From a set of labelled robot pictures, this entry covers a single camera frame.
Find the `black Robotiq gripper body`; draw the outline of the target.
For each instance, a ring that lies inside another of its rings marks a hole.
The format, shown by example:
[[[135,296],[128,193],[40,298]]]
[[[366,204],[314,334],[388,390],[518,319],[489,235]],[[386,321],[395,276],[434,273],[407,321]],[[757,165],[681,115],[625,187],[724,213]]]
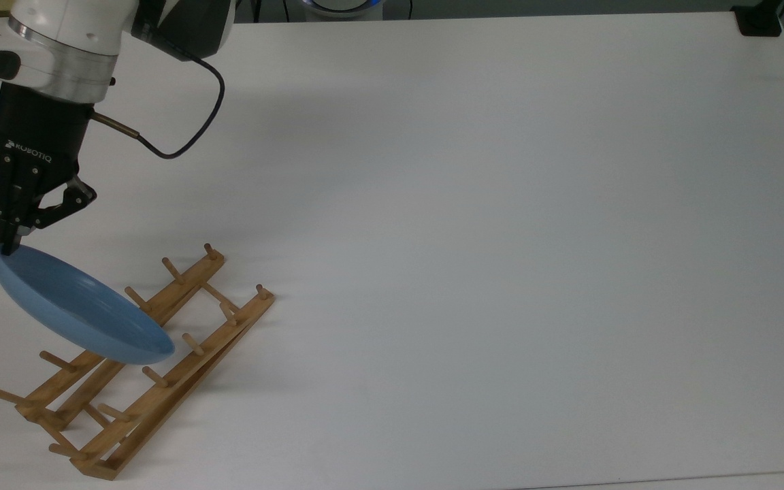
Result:
[[[78,153],[91,107],[48,97],[31,88],[0,86],[0,176],[10,168],[12,210],[21,191],[44,193],[42,207],[62,202],[65,183],[78,177]]]

